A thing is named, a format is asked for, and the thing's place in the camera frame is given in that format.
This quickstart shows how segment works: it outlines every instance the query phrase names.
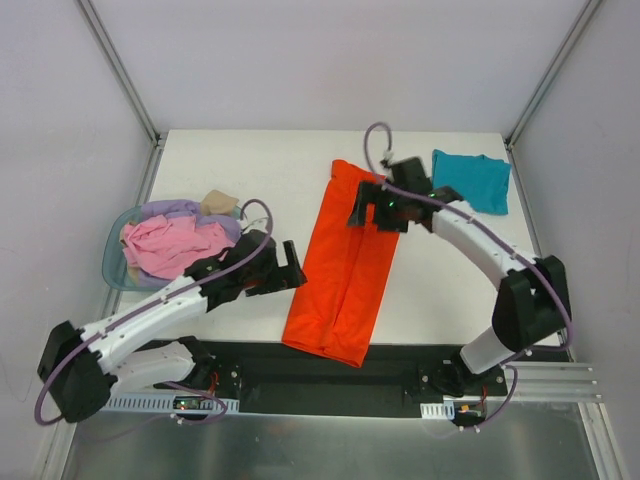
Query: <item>metal frame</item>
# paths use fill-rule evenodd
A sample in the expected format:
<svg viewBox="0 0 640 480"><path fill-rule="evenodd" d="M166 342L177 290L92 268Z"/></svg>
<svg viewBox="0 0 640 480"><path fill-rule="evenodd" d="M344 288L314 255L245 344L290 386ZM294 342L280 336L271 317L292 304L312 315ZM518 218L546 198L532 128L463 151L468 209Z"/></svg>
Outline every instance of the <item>metal frame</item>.
<svg viewBox="0 0 640 480"><path fill-rule="evenodd" d="M91 0L75 1L151 142L151 154L147 160L147 166L136 196L136 204L140 204L149 197L162 155L166 134L160 135L157 131L93 2ZM517 160L513 157L513 146L521 137L540 104L544 101L553 81L562 70L580 38L584 35L603 1L587 0L585 2L505 142L507 152L511 156L516 185L523 201L525 216L536 253L541 253L537 229L529 211L526 190L520 181ZM104 301L103 316L108 316L115 312L119 301L120 292L110 290ZM520 380L513 401L578 403L600 477L607 480L630 478L628 472L624 469L624 465L620 462L619 447L611 433L606 408L602 403L604 400L599 391L599 384L594 370L590 365L555 362L518 362L516 365L519 369ZM508 382L512 380L510 372L506 373L506 379ZM158 396L162 394L152 393L151 395ZM43 478L59 478L62 475L74 430L73 425L59 424L56 427L52 447L43 471Z"/></svg>

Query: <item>robotic arm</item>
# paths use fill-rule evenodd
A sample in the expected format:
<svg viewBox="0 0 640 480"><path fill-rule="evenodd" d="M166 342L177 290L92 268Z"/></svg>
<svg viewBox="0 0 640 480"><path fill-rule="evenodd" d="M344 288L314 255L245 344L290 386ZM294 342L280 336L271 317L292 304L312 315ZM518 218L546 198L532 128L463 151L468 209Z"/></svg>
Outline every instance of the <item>robotic arm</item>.
<svg viewBox="0 0 640 480"><path fill-rule="evenodd" d="M461 397L467 384L475 383L490 369L565 327L556 302L533 271L544 275L570 312L564 265L554 256L541 259L502 239L496 242L497 237L478 228L473 217L461 218L456 211L465 211L466 202L449 187L433 189L420 158L393 164L384 161L383 166L390 173L387 183L359 185L348 225L364 225L370 204L375 209L373 222L378 230L407 232L409 221L422 224L464 253L498 290L491 326L429 375L429 383L436 390ZM426 204L407 198L389 186L437 202ZM442 208L443 204L452 208ZM512 253L499 248L500 243L507 243ZM521 259L533 268L523 266Z"/></svg>
<svg viewBox="0 0 640 480"><path fill-rule="evenodd" d="M206 280L246 259L265 236L258 230L243 234L233 248L196 261L167 287L124 312L81 329L68 321L55 327L38 366L43 382L74 349L96 337L51 382L49 391L62 417L79 422L100 410L111 395L169 380L199 390L215 387L213 374L218 366L194 337L152 350L135 350L167 327L231 302L243 291L247 296L263 295L306 283L293 242L284 242L287 265L280 267L273 239L241 268ZM233 385L233 375L229 377L229 388L238 387Z"/></svg>

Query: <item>pile of clothes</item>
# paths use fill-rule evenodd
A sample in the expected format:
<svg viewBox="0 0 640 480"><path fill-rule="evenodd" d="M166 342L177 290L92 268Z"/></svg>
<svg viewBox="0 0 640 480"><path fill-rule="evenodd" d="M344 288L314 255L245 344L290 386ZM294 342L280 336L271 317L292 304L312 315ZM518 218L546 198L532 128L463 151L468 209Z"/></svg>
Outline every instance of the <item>pile of clothes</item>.
<svg viewBox="0 0 640 480"><path fill-rule="evenodd" d="M120 232L131 280L161 288L196 260L233 247L242 234L231 216L237 203L237 198L212 190L200 203L162 200L142 205L142 221Z"/></svg>

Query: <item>orange red fabric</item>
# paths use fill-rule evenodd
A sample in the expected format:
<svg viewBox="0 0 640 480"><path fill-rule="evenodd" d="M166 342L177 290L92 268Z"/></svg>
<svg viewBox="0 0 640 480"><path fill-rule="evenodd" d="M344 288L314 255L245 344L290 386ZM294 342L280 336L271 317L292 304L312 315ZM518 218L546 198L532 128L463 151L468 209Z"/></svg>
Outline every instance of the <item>orange red fabric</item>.
<svg viewBox="0 0 640 480"><path fill-rule="evenodd" d="M334 160L331 180L304 261L306 285L296 290L282 343L354 367L362 366L391 269L399 234L347 227L366 172Z"/></svg>

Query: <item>folded teal cloth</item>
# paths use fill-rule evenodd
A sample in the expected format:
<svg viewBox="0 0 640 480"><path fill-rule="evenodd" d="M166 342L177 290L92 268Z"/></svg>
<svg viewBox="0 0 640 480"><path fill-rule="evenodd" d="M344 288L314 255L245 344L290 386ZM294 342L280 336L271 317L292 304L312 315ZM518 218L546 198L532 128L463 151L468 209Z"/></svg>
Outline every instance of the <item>folded teal cloth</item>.
<svg viewBox="0 0 640 480"><path fill-rule="evenodd" d="M433 151L433 187L449 186L474 210L494 215L509 213L507 192L511 165L485 155L449 155Z"/></svg>

